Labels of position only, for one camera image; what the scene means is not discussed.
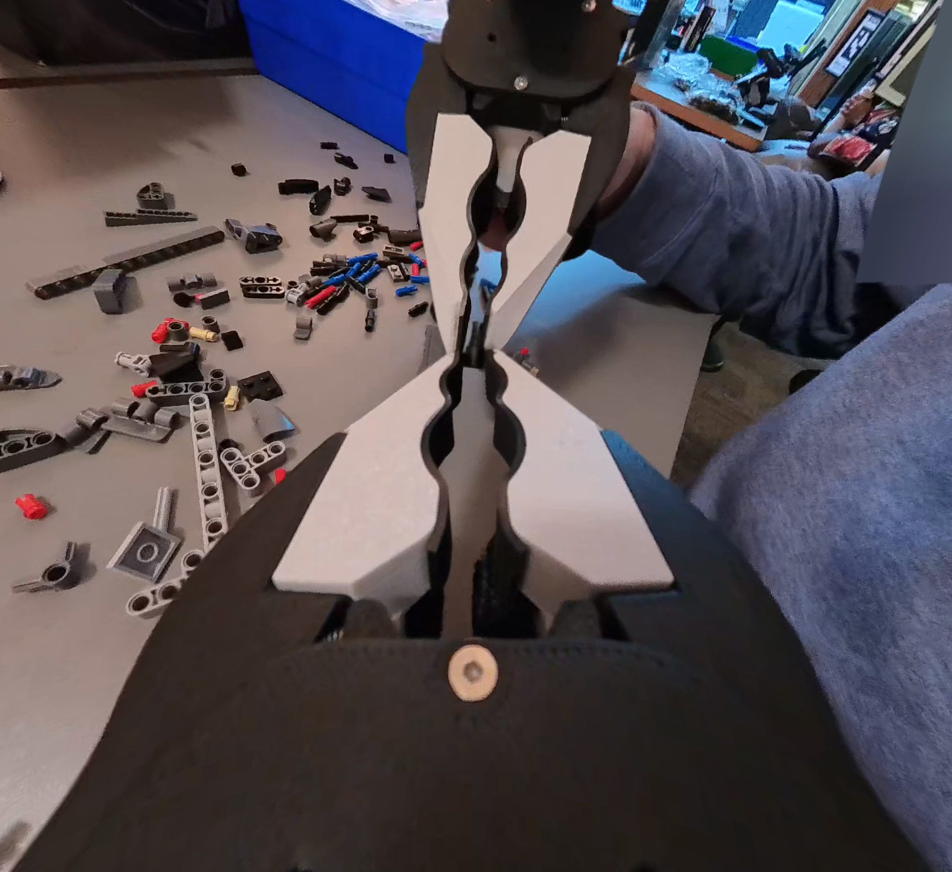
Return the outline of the dark grey lego hinge plate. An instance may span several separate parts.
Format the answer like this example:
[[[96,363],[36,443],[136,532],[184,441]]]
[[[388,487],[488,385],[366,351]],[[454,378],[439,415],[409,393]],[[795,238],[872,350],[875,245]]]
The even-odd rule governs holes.
[[[181,419],[175,407],[160,407],[150,400],[120,398],[108,407],[87,407],[55,434],[69,450],[94,454],[111,435],[150,445],[168,440]]]

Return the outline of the grey curved lego slope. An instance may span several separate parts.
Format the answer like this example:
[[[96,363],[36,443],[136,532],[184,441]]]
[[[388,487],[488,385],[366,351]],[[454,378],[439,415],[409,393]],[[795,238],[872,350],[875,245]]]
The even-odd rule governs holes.
[[[247,407],[255,431],[265,444],[282,441],[297,431],[296,426],[274,400],[251,400]]]

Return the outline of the dark grey lego wedge panel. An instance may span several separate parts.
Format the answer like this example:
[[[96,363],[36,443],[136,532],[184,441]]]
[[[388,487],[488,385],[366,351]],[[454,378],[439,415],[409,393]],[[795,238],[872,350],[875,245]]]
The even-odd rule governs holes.
[[[137,278],[121,269],[107,268],[101,271],[91,289],[97,306],[105,315],[124,315],[142,307]]]

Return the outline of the dark grey lego hinge piece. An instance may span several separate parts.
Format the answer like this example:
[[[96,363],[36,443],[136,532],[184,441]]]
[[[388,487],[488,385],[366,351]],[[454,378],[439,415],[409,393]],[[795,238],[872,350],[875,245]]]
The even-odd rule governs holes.
[[[210,272],[168,278],[166,285],[176,307],[210,311],[229,304],[232,299],[230,291]]]

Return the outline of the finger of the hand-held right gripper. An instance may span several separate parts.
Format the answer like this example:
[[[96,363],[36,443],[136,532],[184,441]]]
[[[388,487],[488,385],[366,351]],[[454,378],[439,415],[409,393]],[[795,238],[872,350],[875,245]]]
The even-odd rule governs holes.
[[[504,254],[483,345],[500,350],[517,331],[570,240],[569,224],[589,156],[587,135],[559,130],[527,145],[517,179],[525,209]]]
[[[451,355],[461,348],[469,301],[464,271],[475,241],[474,195],[493,169],[490,135],[471,116],[439,114],[419,222],[436,321]]]

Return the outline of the light grey T-shaped lego beam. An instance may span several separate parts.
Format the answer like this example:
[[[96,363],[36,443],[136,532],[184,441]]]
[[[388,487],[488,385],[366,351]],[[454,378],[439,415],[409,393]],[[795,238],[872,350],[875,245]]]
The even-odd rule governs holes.
[[[269,442],[244,454],[238,445],[220,448],[218,458],[238,488],[248,497],[260,495],[265,477],[282,468],[287,460],[287,446],[280,441]]]

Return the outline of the green box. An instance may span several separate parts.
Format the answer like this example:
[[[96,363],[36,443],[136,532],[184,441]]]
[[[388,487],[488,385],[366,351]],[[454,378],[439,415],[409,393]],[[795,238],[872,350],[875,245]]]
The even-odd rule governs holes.
[[[708,34],[700,43],[698,53],[708,59],[711,71],[731,80],[752,72],[760,65],[756,49],[716,35]]]

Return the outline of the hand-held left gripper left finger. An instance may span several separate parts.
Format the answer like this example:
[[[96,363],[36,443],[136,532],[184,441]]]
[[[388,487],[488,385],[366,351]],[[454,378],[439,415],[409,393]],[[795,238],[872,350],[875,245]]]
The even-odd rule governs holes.
[[[271,575],[281,592],[380,604],[411,638],[443,633],[446,483],[461,360],[446,354],[352,423]]]

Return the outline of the shiny grey curved lego piece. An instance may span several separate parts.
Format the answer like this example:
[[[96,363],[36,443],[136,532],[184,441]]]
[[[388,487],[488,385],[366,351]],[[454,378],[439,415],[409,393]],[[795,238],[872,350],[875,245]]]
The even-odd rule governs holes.
[[[50,389],[62,379],[59,373],[36,366],[1,365],[1,392]]]

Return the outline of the tall black carton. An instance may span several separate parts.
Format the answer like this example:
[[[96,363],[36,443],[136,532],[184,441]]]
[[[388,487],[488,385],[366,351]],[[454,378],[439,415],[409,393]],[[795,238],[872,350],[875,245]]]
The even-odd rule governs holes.
[[[648,0],[620,55],[620,65],[653,69],[676,26],[686,0]]]

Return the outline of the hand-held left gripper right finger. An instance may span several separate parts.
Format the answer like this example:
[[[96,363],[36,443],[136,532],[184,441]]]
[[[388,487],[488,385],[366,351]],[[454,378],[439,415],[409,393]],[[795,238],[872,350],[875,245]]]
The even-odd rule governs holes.
[[[499,352],[486,356],[506,463],[486,549],[486,633],[531,637],[567,603],[666,592],[675,578],[589,417]]]

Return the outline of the dark grey lego pin connector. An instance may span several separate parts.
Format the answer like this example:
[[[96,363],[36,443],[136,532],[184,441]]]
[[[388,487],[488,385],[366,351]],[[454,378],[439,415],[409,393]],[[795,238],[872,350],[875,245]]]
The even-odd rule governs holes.
[[[65,543],[62,555],[58,561],[46,566],[34,578],[24,579],[10,586],[12,593],[40,593],[69,590],[78,585],[80,575],[75,563],[77,544],[68,541]]]

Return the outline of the person's blue clothed torso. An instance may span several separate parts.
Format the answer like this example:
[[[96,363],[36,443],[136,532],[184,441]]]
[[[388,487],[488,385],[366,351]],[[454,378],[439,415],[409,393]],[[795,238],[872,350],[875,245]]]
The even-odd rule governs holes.
[[[691,492],[935,870],[951,856],[950,345],[945,285],[733,437]]]

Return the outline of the wooden office desk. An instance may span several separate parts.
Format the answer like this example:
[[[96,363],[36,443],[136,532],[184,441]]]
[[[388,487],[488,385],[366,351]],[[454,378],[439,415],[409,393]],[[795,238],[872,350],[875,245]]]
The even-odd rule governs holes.
[[[652,68],[639,63],[631,97],[745,152],[756,152],[766,138],[765,123],[748,112],[735,82],[700,54],[666,53]]]

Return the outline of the pile of small lego pins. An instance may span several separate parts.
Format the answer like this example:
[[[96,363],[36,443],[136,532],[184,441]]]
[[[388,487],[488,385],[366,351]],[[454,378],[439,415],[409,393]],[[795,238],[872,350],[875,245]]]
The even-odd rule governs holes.
[[[327,254],[312,265],[308,274],[289,281],[285,302],[320,317],[343,307],[351,297],[363,307],[363,331],[376,331],[387,280],[395,299],[412,301],[430,283],[424,244],[411,233],[401,243],[384,245],[378,251],[342,256]]]

